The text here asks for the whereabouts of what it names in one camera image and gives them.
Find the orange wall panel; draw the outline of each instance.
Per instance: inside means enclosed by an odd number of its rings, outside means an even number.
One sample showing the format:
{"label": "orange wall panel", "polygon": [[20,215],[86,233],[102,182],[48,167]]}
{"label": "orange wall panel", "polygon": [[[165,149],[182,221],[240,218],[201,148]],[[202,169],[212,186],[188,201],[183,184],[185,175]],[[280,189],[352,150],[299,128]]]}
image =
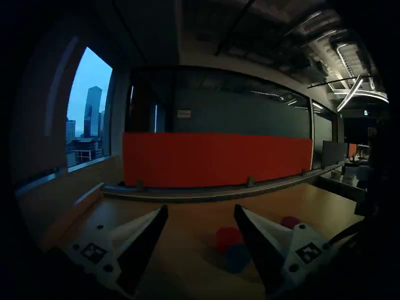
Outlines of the orange wall panel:
{"label": "orange wall panel", "polygon": [[309,170],[312,140],[221,133],[124,133],[127,186],[194,188],[239,185]]}
{"label": "orange wall panel", "polygon": [[348,157],[356,156],[357,144],[348,144]]}

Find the blue ball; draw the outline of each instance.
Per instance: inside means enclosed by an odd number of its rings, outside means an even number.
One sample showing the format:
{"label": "blue ball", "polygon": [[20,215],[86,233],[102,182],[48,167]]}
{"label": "blue ball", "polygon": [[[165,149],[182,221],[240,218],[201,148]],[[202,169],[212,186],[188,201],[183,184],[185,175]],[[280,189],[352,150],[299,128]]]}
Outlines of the blue ball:
{"label": "blue ball", "polygon": [[245,244],[232,245],[225,253],[226,269],[230,273],[240,273],[251,259],[252,257]]}

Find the window sill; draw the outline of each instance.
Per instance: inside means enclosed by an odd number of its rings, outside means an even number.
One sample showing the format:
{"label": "window sill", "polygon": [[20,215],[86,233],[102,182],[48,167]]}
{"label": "window sill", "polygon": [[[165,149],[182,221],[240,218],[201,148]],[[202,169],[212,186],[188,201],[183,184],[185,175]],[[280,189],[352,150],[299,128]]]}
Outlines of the window sill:
{"label": "window sill", "polygon": [[68,173],[71,173],[71,172],[76,171],[76,170],[80,170],[80,169],[85,168],[87,166],[91,166],[91,165],[106,161],[106,160],[110,159],[111,157],[112,157],[111,155],[103,156],[103,157],[96,158],[96,159],[93,159],[93,160],[88,161],[88,162],[84,162],[84,163],[81,163],[81,164],[77,164],[77,165],[71,166],[71,167],[68,168]]}
{"label": "window sill", "polygon": [[41,177],[39,179],[36,179],[36,180],[34,180],[32,182],[29,182],[28,184],[26,184],[26,185],[24,185],[24,186],[22,186],[22,187],[20,187],[18,189],[16,189],[14,191],[14,195],[15,195],[15,197],[19,197],[19,196],[25,194],[26,192],[32,190],[33,188],[36,188],[36,187],[38,187],[38,186],[40,186],[42,184],[45,184],[45,183],[53,180],[54,178],[62,176],[63,174],[64,174],[64,172],[61,170],[61,171],[59,171],[57,173],[53,173],[53,174]]}
{"label": "window sill", "polygon": [[100,157],[100,158],[94,159],[92,161],[88,161],[88,162],[84,162],[84,163],[81,163],[81,164],[78,164],[78,165],[71,166],[68,169],[65,169],[65,168],[61,169],[60,171],[58,171],[56,173],[53,173],[53,174],[50,174],[50,175],[47,175],[47,176],[43,176],[43,177],[41,177],[39,179],[36,179],[36,180],[34,180],[32,182],[29,182],[28,184],[26,184],[26,185],[24,185],[24,186],[22,186],[22,187],[20,187],[20,188],[18,188],[16,190],[14,190],[14,195],[15,195],[15,197],[20,197],[21,195],[25,194],[26,192],[28,192],[28,191],[30,191],[30,190],[32,190],[32,189],[34,189],[34,188],[36,188],[36,187],[38,187],[40,185],[48,183],[49,181],[51,181],[51,180],[53,180],[55,178],[61,177],[61,176],[65,175],[65,174],[67,174],[67,173],[71,173],[71,172],[76,171],[76,170],[80,170],[80,169],[85,168],[87,166],[91,166],[91,165],[94,165],[96,163],[103,162],[103,161],[108,160],[108,159],[110,159],[112,157],[113,156],[108,155],[108,156],[104,156],[104,157]]}

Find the sky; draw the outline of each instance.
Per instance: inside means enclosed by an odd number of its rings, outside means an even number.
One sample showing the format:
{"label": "sky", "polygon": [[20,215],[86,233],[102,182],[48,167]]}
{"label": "sky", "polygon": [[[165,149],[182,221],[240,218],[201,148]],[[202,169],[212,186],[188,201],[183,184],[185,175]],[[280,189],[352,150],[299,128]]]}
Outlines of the sky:
{"label": "sky", "polygon": [[89,88],[98,86],[102,89],[99,112],[101,113],[105,110],[112,71],[113,69],[108,64],[92,50],[86,48],[73,79],[66,113],[69,120],[76,121],[76,137],[80,137],[84,133],[85,104]]}

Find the table surface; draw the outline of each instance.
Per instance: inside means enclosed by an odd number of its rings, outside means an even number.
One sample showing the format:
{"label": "table surface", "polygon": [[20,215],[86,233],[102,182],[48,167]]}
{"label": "table surface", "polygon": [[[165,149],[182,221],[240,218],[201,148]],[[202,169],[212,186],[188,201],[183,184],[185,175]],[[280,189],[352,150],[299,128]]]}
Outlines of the table surface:
{"label": "table surface", "polygon": [[[231,274],[216,251],[216,231],[237,227],[235,204],[277,223],[286,216],[297,217],[327,239],[362,219],[354,215],[355,202],[306,183],[248,198],[169,204],[169,218],[138,285],[137,299],[265,299],[252,263],[243,272]],[[105,198],[58,244],[66,245],[82,229],[98,224],[113,229],[160,206]]]}

